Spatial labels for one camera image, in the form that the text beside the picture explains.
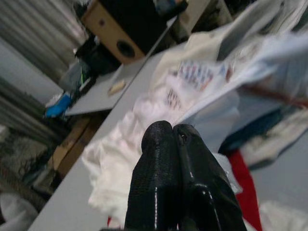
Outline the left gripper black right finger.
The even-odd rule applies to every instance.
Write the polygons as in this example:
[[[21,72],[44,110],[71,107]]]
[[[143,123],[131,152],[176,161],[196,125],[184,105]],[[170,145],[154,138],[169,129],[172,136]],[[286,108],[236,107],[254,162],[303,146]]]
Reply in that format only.
[[[243,231],[241,208],[227,175],[191,125],[173,128],[182,174],[182,231]]]

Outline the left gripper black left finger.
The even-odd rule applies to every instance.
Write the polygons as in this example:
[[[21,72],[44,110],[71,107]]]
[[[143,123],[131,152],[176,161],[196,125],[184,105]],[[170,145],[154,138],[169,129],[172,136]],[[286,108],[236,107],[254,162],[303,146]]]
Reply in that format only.
[[[125,229],[174,231],[178,225],[180,173],[172,126],[152,123],[132,173]]]

